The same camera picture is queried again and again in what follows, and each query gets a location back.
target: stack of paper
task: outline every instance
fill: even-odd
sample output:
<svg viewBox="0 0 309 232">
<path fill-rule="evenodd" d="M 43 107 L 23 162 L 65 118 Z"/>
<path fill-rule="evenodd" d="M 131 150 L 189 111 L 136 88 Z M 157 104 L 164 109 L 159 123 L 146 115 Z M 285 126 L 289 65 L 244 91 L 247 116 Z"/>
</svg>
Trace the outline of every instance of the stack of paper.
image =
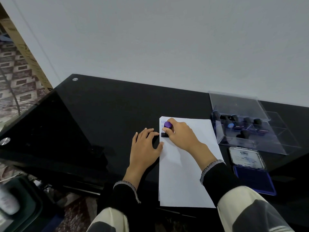
<svg viewBox="0 0 309 232">
<path fill-rule="evenodd" d="M 170 117 L 160 117 L 160 132 Z M 217 159 L 222 154 L 210 120 L 174 118 L 186 122 L 198 140 L 205 143 Z M 193 157 L 176 147 L 169 138 L 164 142 L 159 164 L 159 200 L 161 206 L 215 208 L 210 196 L 200 183 L 202 171 Z"/>
</svg>

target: blue ink pad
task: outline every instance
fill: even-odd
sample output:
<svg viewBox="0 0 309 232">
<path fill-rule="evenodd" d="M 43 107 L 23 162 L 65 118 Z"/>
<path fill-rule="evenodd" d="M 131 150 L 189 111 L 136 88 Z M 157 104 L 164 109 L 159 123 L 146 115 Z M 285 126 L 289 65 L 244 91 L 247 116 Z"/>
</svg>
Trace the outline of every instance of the blue ink pad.
<svg viewBox="0 0 309 232">
<path fill-rule="evenodd" d="M 277 194 L 258 151 L 238 147 L 230 147 L 229 151 L 234 173 L 245 186 L 261 194 Z"/>
</svg>

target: right hand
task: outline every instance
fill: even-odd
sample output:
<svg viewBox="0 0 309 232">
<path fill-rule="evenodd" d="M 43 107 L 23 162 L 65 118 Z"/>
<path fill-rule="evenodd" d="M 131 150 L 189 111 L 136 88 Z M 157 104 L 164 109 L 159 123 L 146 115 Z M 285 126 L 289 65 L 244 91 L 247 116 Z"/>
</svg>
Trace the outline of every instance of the right hand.
<svg viewBox="0 0 309 232">
<path fill-rule="evenodd" d="M 173 125 L 172 129 L 164 127 L 162 130 L 168 134 L 172 143 L 177 147 L 191 153 L 193 148 L 201 144 L 193 130 L 185 122 L 177 122 L 174 118 L 170 118 L 168 121 Z"/>
</svg>

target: clear plastic box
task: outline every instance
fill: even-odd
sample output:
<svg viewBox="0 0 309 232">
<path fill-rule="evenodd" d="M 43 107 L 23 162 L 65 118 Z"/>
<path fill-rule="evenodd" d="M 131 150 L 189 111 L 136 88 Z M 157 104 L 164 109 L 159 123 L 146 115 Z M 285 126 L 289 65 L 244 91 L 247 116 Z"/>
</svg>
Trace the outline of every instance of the clear plastic box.
<svg viewBox="0 0 309 232">
<path fill-rule="evenodd" d="M 257 97 L 213 91 L 209 95 L 213 108 L 211 120 L 218 144 L 283 155 L 300 148 L 279 114 L 265 111 Z M 232 115 L 237 115 L 238 121 L 232 120 L 233 127 L 229 128 L 226 123 L 230 124 L 227 120 Z M 254 124 L 257 120 L 261 122 L 259 125 Z"/>
</svg>

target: white wall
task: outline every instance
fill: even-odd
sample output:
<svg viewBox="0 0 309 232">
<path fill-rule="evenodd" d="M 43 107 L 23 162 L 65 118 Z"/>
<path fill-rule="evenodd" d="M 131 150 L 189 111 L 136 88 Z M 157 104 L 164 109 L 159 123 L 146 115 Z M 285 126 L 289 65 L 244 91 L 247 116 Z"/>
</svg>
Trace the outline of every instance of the white wall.
<svg viewBox="0 0 309 232">
<path fill-rule="evenodd" d="M 0 0 L 53 86 L 72 73 L 309 107 L 309 0 Z"/>
</svg>

